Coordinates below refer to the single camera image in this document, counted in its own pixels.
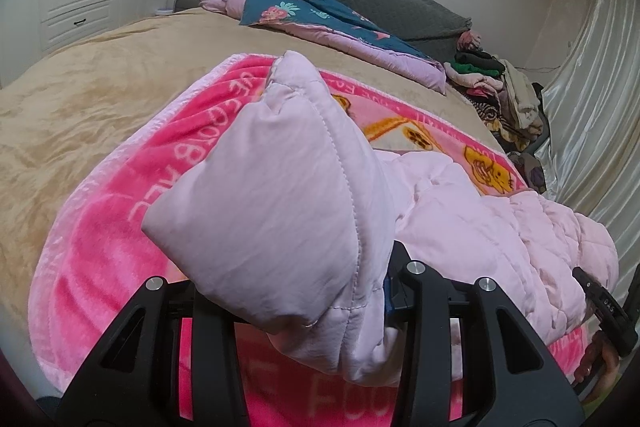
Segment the black bracket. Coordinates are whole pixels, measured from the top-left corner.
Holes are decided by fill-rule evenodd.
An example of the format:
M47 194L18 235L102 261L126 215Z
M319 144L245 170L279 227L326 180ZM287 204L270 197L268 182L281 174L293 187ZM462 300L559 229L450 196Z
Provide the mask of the black bracket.
M178 411L180 324L191 326L193 422ZM62 427L248 427L234 322L190 281L151 277L130 298L71 381Z
M545 344L497 283L444 279L396 242L385 281L389 325L406 323L392 427L577 427L580 402ZM450 318L460 319L463 417L449 422Z
M385 280L388 324L406 330L392 427L577 427L577 396L492 279L444 279L396 242ZM193 317L193 421L178 411L180 324ZM449 422L450 318L462 331L463 417ZM249 427L234 323L189 281L151 277L81 365L56 412L60 427Z
M623 306L620 306L606 288L582 268L574 268L572 274L580 283L585 296L593 304L594 313L600 322L600 329L616 348L620 357L627 357L638 343L636 324L640 318L640 265L636 267ZM593 362L589 375L582 382L574 383L575 394L584 393L604 365L602 357L598 357Z

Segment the metal bolt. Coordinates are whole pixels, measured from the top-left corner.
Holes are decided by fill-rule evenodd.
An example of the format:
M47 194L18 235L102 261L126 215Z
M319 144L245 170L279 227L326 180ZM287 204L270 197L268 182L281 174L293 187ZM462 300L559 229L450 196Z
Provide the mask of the metal bolt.
M482 277L482 279L478 281L478 285L480 286L480 289L486 292L494 291L497 286L495 281L490 277Z
M151 279L147 279L145 282L145 287L147 290L151 290L152 292L159 290L162 287L163 281L161 277L151 277Z
M427 269L427 267L420 261L411 261L410 263L407 263L406 269L414 275L420 275Z

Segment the cartoon print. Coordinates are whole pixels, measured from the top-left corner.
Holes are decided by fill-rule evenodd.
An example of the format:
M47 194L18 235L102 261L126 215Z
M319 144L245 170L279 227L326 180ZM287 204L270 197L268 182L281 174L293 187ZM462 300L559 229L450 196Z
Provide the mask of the cartoon print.
M366 21L366 22L369 22L369 23L373 24L369 19L367 19L367 18L366 18L365 16L363 16L363 15L360 15L360 14L359 14L358 12L356 12L356 11L351 10L351 13L352 13L352 14L354 14L356 17L360 17L360 20L361 20L361 21Z
M295 4L290 2L281 2L279 6L271 6L260 16L260 22L277 21L280 19L286 19L289 16L294 16L296 11L299 10Z
M421 132L405 125L404 127L402 127L402 134L406 136L407 140L418 146L420 149L423 149L425 151L433 151L433 145L429 143L428 138Z
M474 178L480 184L492 187L500 194L508 194L513 190L511 174L502 165L468 145L465 145L465 159L471 165Z
M311 8L311 12L315 13L318 17L322 19L328 19L330 17L328 13L324 13L324 12L321 12L320 10L315 10L313 8Z
M351 102L349 101L349 99L346 96L342 96L341 94L332 94L331 96L334 97L334 100L340 104L340 107L343 108L345 113L351 118L351 115L349 114Z
M438 150L442 151L442 148L436 142L428 129L423 124L403 118L401 116L394 116L391 118L383 118L370 125L367 125L362 132L367 137L367 141L373 142L392 133L396 129L401 130L402 136L404 136L409 142L415 145L418 149L424 151Z

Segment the cable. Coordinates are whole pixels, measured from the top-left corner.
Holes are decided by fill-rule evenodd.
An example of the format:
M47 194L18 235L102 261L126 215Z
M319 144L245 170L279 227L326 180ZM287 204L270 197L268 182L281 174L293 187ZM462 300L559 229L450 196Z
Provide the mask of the cable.
M552 71L559 70L562 66L556 66L555 68L517 68L522 71L532 71L534 73L551 73Z

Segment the pink puffer jacket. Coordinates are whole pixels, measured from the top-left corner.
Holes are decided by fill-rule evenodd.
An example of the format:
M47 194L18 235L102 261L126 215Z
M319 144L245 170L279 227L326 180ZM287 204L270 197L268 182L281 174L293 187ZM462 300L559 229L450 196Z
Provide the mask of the pink puffer jacket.
M382 290L395 239L444 277L495 279L547 344L584 320L575 266L608 289L618 278L591 219L534 191L481 196L438 152L374 151L294 52L143 230L281 352L364 385L399 380L404 338L385 328Z

